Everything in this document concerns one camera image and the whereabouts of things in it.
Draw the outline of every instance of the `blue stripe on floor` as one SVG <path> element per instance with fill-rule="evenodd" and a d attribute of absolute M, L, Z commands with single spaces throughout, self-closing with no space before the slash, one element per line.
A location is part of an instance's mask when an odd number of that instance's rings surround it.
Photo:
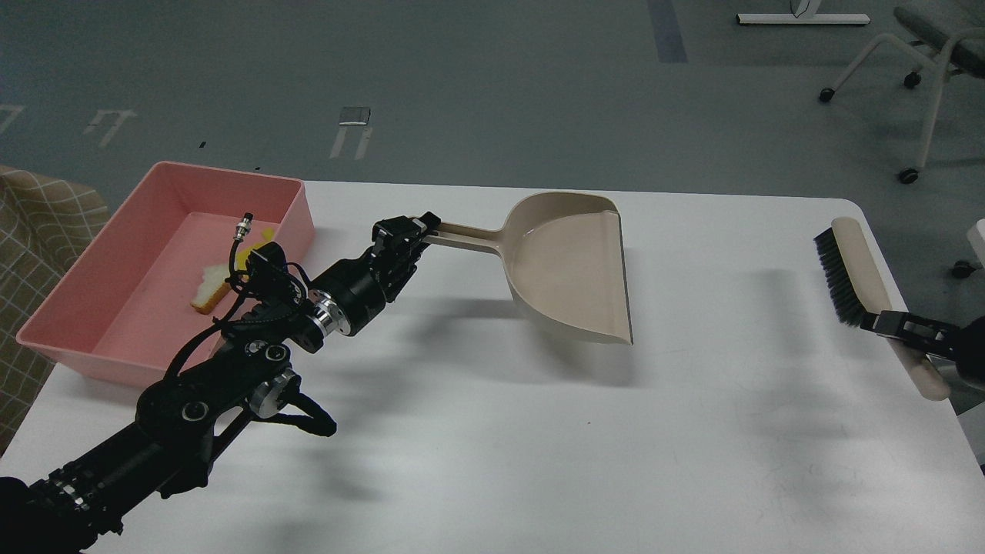
<path fill-rule="evenodd" d="M 688 53 L 681 40 L 681 26 L 672 0 L 646 0 L 653 24 L 653 40 L 661 63 L 688 63 Z"/>

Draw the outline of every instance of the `brush handle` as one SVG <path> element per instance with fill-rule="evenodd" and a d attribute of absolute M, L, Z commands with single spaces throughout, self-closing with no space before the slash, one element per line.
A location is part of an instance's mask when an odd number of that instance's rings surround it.
<path fill-rule="evenodd" d="M 895 339 L 887 339 L 899 363 L 910 375 L 920 395 L 928 400 L 945 400 L 951 395 L 951 386 L 941 377 L 927 355 L 914 350 Z"/>
<path fill-rule="evenodd" d="M 866 241 L 862 225 L 852 218 L 840 217 L 831 222 L 831 229 L 852 288 L 866 311 L 879 313 L 893 310 L 886 283 L 876 265 L 869 242 Z M 926 354 L 905 346 L 898 340 L 888 339 L 888 342 L 924 398 L 944 400 L 951 394 L 951 387 Z"/>

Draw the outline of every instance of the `connector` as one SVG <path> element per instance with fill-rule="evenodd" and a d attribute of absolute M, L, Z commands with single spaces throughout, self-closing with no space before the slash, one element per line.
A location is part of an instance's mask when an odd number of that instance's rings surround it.
<path fill-rule="evenodd" d="M 246 212 L 243 214 L 243 220 L 236 224 L 236 235 L 232 239 L 236 242 L 243 242 L 243 239 L 249 235 L 250 224 L 253 222 L 253 214 Z"/>

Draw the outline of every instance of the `dustpan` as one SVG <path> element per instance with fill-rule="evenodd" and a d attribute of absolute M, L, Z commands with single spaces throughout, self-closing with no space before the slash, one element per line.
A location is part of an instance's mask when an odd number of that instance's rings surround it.
<path fill-rule="evenodd" d="M 621 220 L 608 198 L 534 194 L 497 231 L 441 223 L 426 242 L 499 256 L 516 305 L 554 335 L 632 344 Z"/>

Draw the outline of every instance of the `gray floor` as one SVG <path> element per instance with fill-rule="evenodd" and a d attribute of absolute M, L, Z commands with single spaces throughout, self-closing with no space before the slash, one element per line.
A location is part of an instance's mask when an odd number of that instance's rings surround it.
<path fill-rule="evenodd" d="M 957 282 L 947 270 L 973 257 L 964 233 L 985 217 L 985 87 L 948 86 L 911 185 L 894 173 L 912 164 L 928 91 L 902 88 L 907 58 L 879 51 L 832 104 L 817 101 L 872 36 L 902 34 L 892 4 L 821 6 L 865 12 L 866 27 L 753 28 L 735 14 L 788 3 L 8 0 L 0 104 L 23 110 L 0 134 L 0 163 L 95 186 L 111 208 L 160 160 L 308 179 L 848 198 L 910 308 L 965 324 L 985 312 L 985 272 Z M 372 108 L 359 160 L 356 129 L 331 158 L 345 105 Z M 110 112 L 94 121 L 98 110 Z M 954 404 L 981 398 L 962 389 Z"/>

